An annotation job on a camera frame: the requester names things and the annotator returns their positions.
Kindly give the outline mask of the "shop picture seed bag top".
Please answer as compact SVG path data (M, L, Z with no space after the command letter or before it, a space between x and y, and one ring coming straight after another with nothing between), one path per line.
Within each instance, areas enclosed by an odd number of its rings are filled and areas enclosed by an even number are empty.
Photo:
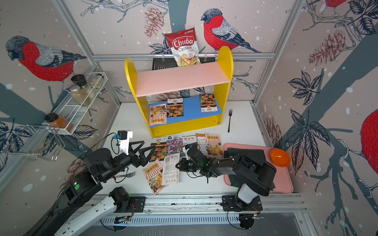
M205 141L208 157L223 158L223 148L219 134L206 133Z

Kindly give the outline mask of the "marigold seed bag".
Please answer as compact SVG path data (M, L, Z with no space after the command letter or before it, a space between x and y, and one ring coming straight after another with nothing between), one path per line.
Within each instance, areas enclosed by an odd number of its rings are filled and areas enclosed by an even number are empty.
M217 112L217 102L215 99L214 94L204 94L199 97L200 99L200 106L201 106L201 112L207 113L207 112Z
M167 100L167 117L183 117L184 116L184 106L182 98L168 99Z
M164 161L167 154L167 137L152 138L151 145L155 146L156 149L152 153L150 162L155 160Z

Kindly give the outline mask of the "pink shop seed bag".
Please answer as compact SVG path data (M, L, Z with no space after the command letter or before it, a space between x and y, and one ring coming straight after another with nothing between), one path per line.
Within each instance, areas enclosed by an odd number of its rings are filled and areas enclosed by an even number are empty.
M163 165L159 160L150 162L149 165L143 168L143 174L154 195L159 194L165 188L165 185L162 183Z

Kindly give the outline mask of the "white text seed bag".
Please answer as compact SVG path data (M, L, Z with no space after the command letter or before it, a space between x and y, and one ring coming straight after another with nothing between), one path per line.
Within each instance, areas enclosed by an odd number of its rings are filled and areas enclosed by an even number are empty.
M176 184L179 182L179 169L176 165L180 161L180 154L174 153L167 155L164 159L164 167L162 174L162 184L164 186L170 184Z

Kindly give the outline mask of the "orange back-side seed bag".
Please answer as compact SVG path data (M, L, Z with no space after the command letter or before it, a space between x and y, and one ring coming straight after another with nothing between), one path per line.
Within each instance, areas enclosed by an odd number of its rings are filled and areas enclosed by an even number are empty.
M202 152L203 155L207 156L207 146L206 146L206 135L205 134L196 134L197 146L198 149Z

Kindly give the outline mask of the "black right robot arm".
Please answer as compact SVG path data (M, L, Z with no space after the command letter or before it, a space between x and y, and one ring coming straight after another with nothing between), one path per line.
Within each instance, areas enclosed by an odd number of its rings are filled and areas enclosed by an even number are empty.
M264 154L244 149L240 154L227 158L206 157L196 147L183 148L186 157L176 164L181 172L199 172L203 177L236 176L241 186L236 202L250 204L257 196L268 196L274 189L273 180L277 169L266 161Z

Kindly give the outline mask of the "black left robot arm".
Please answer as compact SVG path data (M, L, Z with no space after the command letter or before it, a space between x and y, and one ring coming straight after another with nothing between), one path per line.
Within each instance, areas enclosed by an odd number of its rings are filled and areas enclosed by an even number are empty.
M26 236L53 236L85 203L103 189L102 184L113 179L130 165L146 166L156 146L143 148L144 141L131 142L129 154L113 157L107 148L99 148L84 159L86 167L68 182L52 207L30 229Z

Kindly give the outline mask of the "purple flower seed bag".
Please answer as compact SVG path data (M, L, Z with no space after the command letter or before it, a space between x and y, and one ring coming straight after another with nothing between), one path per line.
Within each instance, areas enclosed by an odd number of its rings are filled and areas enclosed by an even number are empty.
M167 155L183 152L183 135L174 134L167 136Z

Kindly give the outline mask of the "blue flower seed bag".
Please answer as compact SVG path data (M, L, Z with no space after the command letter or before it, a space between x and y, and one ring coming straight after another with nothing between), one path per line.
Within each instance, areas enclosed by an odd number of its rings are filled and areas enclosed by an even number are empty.
M185 147L185 148L197 147L196 135L185 135L185 136L183 136L183 147Z

